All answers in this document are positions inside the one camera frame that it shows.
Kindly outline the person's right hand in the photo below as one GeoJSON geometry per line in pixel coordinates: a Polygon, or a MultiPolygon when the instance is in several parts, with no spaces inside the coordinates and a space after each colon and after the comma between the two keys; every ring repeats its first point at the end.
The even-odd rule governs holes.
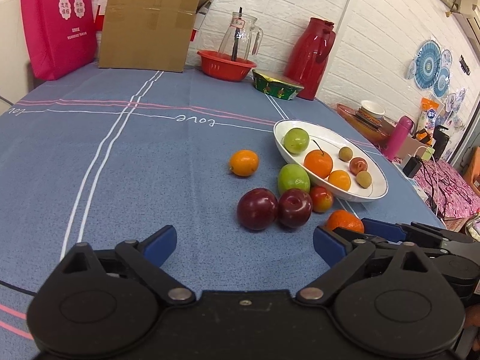
{"type": "Polygon", "coordinates": [[[465,310],[465,325],[464,328],[476,327],[478,329],[477,335],[473,339],[472,350],[480,350],[480,305],[473,305],[465,310]]]}

